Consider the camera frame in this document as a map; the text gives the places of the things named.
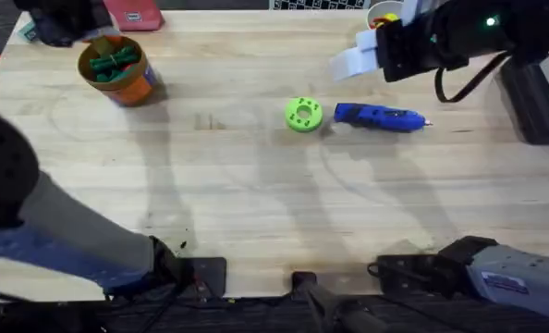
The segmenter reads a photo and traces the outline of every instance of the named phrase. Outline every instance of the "green plastic part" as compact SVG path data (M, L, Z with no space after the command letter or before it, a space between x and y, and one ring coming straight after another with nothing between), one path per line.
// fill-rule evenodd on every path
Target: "green plastic part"
M104 72L108 69L118 69L125 65L137 63L139 57L135 53L133 46L125 46L122 50L113 54L112 56L103 56L98 59L91 59L91 69L96 73Z
M285 120L292 130L298 132L317 130L323 122L322 106L309 97L294 98L287 104Z

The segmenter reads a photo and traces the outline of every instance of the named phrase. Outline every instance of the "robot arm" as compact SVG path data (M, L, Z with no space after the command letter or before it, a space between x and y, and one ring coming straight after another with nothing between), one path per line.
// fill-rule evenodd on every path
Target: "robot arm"
M465 237L436 255L382 255L369 267L384 294L461 293L549 316L549 257Z
M160 240L121 228L70 197L2 118L0 257L86 278L111 295L168 282L184 288L192 274Z
M331 60L336 80L382 69L385 80L403 80L438 68L442 102L458 102L509 57L520 65L549 53L549 0L405 0L401 20L357 34L357 46ZM470 58L501 53L457 98L443 95L445 70Z

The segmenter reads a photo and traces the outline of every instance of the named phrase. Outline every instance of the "pen holder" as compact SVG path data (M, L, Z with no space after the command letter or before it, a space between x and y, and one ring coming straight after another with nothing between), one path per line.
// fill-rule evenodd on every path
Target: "pen holder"
M152 94L153 87L157 82L145 52L137 42L128 37L107 37L107 39L115 47L115 50L125 46L133 46L139 57L139 62L131 65L129 72L120 79L99 82L96 80L96 73L90 65L90 60L97 59L100 55L94 49L93 44L90 44L79 56L79 74L92 87L120 105L136 106L142 104Z

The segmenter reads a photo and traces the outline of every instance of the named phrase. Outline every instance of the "blue glue gun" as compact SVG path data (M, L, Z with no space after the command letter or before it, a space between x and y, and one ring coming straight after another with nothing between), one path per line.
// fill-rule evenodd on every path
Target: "blue glue gun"
M432 123L414 111L380 105L341 103L334 112L336 122L352 126L411 132Z

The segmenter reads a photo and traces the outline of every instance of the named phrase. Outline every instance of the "black cable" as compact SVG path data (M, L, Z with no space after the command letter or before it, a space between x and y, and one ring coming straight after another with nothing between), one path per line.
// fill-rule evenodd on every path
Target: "black cable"
M0 292L0 301L4 302L31 302L30 300Z
M453 98L445 97L445 91L443 90L443 73L445 72L444 68L437 69L436 74L434 75L434 90L437 94L437 98L442 103L457 103L466 98L478 85L486 79L488 74L495 70L500 64L503 63L511 53L506 51L497 56L495 56L486 67L482 68L478 74L476 74L471 81L466 84L465 87L461 89Z
M150 330L150 328L153 327L155 322L157 322L162 315L165 313L165 311L177 300L178 296L182 293L183 289L178 286L178 284L175 285L174 289L170 294L165 298L165 301L162 303L160 308L153 314L151 318L143 324L141 329L139 330L139 333L146 333Z
M471 329L468 329L468 328L465 328L463 326L460 326L460 325L457 325L457 324L453 324L451 322L448 322L446 320L444 320L443 318L439 317L439 316L436 316L434 314L429 314L429 313L426 313L424 312L423 310L419 310L417 308L415 308L414 306L411 306L411 305L408 305L404 302L401 302L401 301L396 301L396 300L392 300L390 298L387 298L385 296L382 296L382 295L376 295L376 297L380 298L381 300L384 300L385 302L389 302L389 303L392 303L394 305L397 305L397 306L400 306L400 307L403 307L403 308L406 308L406 309L409 309L410 311L413 311L419 315L422 315L423 317L429 319L429 320L432 320L434 322L437 322L437 323L441 323L449 328L452 328L452 329L456 329L456 330L459 330L459 331L462 331L462 332L466 332L466 333L478 333L474 330L471 330Z

